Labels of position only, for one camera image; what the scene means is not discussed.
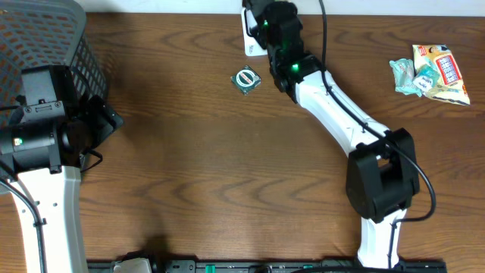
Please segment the dark green round-logo packet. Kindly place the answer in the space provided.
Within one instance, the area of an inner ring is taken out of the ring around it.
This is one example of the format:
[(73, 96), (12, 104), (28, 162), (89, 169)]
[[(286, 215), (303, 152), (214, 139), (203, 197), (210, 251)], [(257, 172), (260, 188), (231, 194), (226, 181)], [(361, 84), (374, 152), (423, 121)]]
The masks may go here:
[(234, 74), (230, 79), (245, 96), (261, 84), (261, 77), (248, 65), (245, 65), (243, 69)]

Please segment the teal wipes packet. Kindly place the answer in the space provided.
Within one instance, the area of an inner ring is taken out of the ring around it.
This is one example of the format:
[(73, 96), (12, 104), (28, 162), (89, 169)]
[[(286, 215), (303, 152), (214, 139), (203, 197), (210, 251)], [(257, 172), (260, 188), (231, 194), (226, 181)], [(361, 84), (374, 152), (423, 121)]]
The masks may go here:
[(411, 59), (401, 58), (389, 61), (395, 80), (395, 91), (404, 95), (422, 97), (422, 91), (413, 83), (415, 78), (414, 63)]

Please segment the teal Kleenex tissue packet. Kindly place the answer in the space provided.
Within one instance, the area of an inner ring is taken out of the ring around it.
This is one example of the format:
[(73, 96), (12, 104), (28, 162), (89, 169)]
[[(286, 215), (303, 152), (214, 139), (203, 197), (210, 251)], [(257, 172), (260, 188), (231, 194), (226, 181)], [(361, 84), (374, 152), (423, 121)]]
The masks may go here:
[(418, 70), (412, 82), (420, 91), (426, 93), (437, 85), (439, 78), (440, 74), (437, 71), (429, 65), (424, 65)]

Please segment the yellow snack bag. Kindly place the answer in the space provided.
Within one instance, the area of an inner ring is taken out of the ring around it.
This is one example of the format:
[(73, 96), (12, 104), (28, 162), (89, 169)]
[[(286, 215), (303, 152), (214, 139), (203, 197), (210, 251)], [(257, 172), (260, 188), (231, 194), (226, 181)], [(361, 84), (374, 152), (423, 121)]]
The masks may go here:
[(431, 66), (440, 74), (437, 85), (426, 93), (422, 92), (424, 96), (456, 105), (471, 104), (462, 73), (447, 45), (413, 45), (412, 49), (416, 75), (424, 65)]

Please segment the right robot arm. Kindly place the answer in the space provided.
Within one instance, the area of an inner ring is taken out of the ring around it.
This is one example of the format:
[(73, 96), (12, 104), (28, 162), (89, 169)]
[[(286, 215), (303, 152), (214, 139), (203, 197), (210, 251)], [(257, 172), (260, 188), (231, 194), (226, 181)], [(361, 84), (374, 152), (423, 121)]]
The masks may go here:
[(361, 217), (357, 260), (365, 268), (397, 269), (399, 230), (420, 190), (410, 133), (391, 131), (338, 87), (306, 49), (295, 4), (244, 0), (242, 8), (246, 38), (268, 56), (277, 88), (315, 116), (346, 154), (346, 195)]

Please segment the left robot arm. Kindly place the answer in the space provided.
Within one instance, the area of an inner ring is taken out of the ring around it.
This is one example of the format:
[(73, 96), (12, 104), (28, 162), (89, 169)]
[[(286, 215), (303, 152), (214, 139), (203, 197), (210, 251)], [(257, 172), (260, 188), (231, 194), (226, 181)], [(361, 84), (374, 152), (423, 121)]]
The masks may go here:
[[(20, 120), (1, 130), (1, 186), (13, 197), (29, 272), (86, 272), (80, 224), (83, 160), (124, 123), (77, 67), (21, 72)], [(79, 92), (76, 86), (86, 86)]]

